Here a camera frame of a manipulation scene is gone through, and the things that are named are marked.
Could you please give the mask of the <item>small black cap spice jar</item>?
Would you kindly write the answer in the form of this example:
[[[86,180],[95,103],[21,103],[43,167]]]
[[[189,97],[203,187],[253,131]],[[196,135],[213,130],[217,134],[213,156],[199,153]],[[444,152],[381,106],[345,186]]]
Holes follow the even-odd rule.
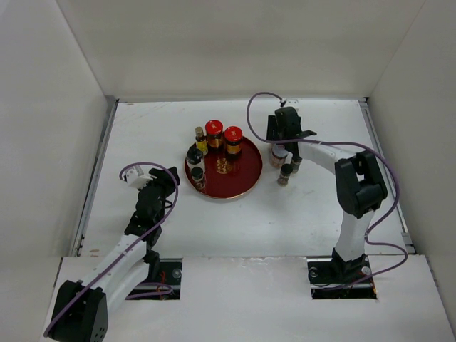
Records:
[[[192,180],[198,190],[205,188],[205,173],[201,167],[193,167],[191,170]]]

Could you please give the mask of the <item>clear bottle black pump cap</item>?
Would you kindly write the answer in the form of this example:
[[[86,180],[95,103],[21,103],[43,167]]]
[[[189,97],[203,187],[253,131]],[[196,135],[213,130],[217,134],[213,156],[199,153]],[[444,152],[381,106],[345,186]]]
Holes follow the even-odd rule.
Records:
[[[191,171],[196,167],[202,169],[203,174],[205,174],[205,163],[204,163],[204,154],[196,146],[190,146],[186,154],[186,163]]]

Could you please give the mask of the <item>red lid chili sauce jar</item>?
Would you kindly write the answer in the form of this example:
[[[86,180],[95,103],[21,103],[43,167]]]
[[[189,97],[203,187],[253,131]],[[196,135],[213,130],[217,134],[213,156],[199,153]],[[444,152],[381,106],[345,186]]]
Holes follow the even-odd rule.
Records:
[[[207,145],[211,151],[223,149],[223,128],[223,124],[219,120],[213,119],[206,122]]]

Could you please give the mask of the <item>small yellow label oil bottle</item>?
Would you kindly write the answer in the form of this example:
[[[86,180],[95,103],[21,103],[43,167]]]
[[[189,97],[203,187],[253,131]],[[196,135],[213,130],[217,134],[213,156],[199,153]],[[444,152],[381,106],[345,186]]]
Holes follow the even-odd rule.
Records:
[[[201,126],[195,128],[195,145],[205,156],[208,153],[207,138]]]

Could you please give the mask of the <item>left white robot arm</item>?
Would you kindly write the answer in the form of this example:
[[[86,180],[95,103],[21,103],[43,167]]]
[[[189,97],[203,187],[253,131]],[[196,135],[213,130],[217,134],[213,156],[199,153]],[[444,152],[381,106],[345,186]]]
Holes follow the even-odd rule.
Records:
[[[175,208],[180,179],[176,167],[148,162],[148,173],[136,162],[119,178],[138,191],[137,202],[123,235],[90,273],[66,280],[58,289],[44,337],[54,341],[103,341],[109,315],[141,282],[152,284],[160,275],[160,256],[154,251],[162,224]]]

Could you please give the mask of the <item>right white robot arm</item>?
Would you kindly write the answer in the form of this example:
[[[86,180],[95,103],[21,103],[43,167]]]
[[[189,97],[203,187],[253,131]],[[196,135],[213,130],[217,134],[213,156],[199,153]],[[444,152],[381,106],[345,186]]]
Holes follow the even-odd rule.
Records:
[[[295,108],[279,108],[268,116],[267,140],[283,145],[292,157],[312,161],[335,176],[336,196],[343,210],[341,231],[329,261],[308,262],[309,281],[315,285],[349,284],[360,279],[368,266],[365,235],[388,190],[374,153],[297,141],[314,134],[301,129]]]

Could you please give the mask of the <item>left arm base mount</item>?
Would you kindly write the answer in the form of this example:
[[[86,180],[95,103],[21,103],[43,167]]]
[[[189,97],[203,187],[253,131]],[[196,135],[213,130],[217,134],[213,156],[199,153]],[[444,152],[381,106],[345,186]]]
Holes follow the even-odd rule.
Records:
[[[127,296],[127,300],[179,300],[182,259],[161,259],[160,263]]]

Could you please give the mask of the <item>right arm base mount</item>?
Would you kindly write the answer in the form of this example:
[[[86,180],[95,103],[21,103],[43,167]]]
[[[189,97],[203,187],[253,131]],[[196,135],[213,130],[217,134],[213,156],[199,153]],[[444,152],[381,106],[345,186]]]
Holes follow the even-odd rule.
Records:
[[[312,299],[377,299],[371,266],[365,256],[360,261],[344,263],[335,259],[307,261]]]

